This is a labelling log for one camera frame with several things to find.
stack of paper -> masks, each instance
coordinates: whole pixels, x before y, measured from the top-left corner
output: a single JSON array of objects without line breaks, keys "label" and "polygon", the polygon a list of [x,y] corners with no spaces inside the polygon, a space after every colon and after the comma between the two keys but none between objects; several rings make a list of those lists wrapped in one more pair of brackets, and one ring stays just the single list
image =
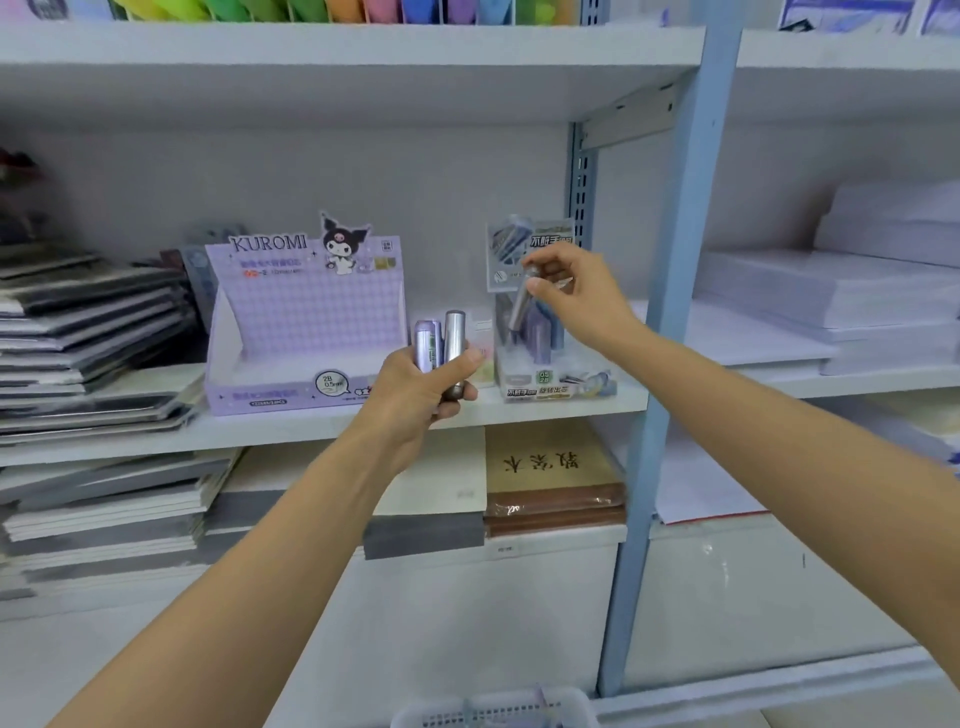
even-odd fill
[{"label": "stack of paper", "polygon": [[174,271],[16,247],[0,251],[0,409],[95,391],[194,325]]},{"label": "stack of paper", "polygon": [[960,271],[865,255],[704,253],[700,300],[835,351],[824,375],[945,366],[960,344]]},{"label": "stack of paper", "polygon": [[24,512],[143,491],[224,473],[237,453],[213,449],[14,466],[0,471],[0,503],[18,501],[17,510]]},{"label": "stack of paper", "polygon": [[81,500],[63,508],[17,511],[3,523],[13,541],[86,531],[206,511],[226,473],[204,475],[146,491]]},{"label": "stack of paper", "polygon": [[814,245],[960,268],[960,181],[843,184]]},{"label": "stack of paper", "polygon": [[[590,418],[622,468],[627,466],[633,414]],[[657,515],[664,523],[765,513],[766,509],[697,445],[682,425],[670,423],[660,466]]]},{"label": "stack of paper", "polygon": [[7,569],[42,595],[202,565],[202,514],[241,452],[7,468],[0,472],[0,502],[12,504],[0,518]]},{"label": "stack of paper", "polygon": [[3,400],[0,445],[176,429],[196,414],[203,378],[203,364],[177,364],[125,372],[84,396]]},{"label": "stack of paper", "polygon": [[[637,318],[646,321],[647,302],[631,306]],[[761,381],[816,374],[837,352],[831,344],[741,315],[709,298],[690,304],[684,343],[717,364]]]},{"label": "stack of paper", "polygon": [[960,388],[835,397],[814,403],[960,473]]},{"label": "stack of paper", "polygon": [[6,543],[4,550],[14,568],[37,570],[191,551],[202,535],[203,518],[195,514]]}]

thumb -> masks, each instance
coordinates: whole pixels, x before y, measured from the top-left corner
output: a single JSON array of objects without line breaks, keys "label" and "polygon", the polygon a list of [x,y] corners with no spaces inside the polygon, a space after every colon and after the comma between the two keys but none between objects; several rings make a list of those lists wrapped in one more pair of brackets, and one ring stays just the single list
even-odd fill
[{"label": "thumb", "polygon": [[563,318],[564,311],[570,303],[569,296],[566,293],[547,279],[527,280],[527,290],[533,294],[535,299],[546,303],[558,316]]},{"label": "thumb", "polygon": [[427,387],[437,397],[452,387],[458,381],[463,381],[472,375],[483,363],[483,352],[479,349],[467,349],[455,359],[446,362],[442,367],[437,367],[432,372],[423,375],[423,380]]}]

kuromi character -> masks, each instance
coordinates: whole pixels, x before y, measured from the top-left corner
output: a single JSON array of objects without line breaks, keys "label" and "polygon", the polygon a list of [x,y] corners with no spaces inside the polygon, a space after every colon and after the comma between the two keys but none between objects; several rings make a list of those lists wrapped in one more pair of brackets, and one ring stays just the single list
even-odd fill
[{"label": "kuromi character", "polygon": [[341,228],[336,220],[323,213],[320,218],[324,225],[324,247],[329,254],[326,267],[334,269],[338,276],[348,276],[356,267],[354,256],[360,250],[360,243],[367,239],[371,226],[350,230]]}]

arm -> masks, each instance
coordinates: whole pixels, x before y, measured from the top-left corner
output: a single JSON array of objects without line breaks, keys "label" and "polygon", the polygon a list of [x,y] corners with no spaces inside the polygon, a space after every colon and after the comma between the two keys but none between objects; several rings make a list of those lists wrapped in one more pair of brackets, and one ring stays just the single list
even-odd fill
[{"label": "arm", "polygon": [[571,295],[531,292],[635,377],[801,541],[923,644],[960,686],[960,483],[936,463],[729,372],[636,319],[599,255],[532,254]]},{"label": "arm", "polygon": [[423,375],[409,351],[392,354],[343,435],[48,728],[262,726],[380,496],[431,423],[459,410],[438,410],[441,392],[481,360],[468,350]]}]

purple display box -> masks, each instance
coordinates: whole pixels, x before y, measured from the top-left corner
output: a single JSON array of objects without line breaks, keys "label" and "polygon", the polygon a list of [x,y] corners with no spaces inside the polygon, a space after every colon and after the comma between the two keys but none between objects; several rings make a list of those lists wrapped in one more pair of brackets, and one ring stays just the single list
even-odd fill
[{"label": "purple display box", "polygon": [[215,415],[358,404],[407,344],[400,240],[324,218],[306,233],[208,245],[220,280],[206,360]]}]

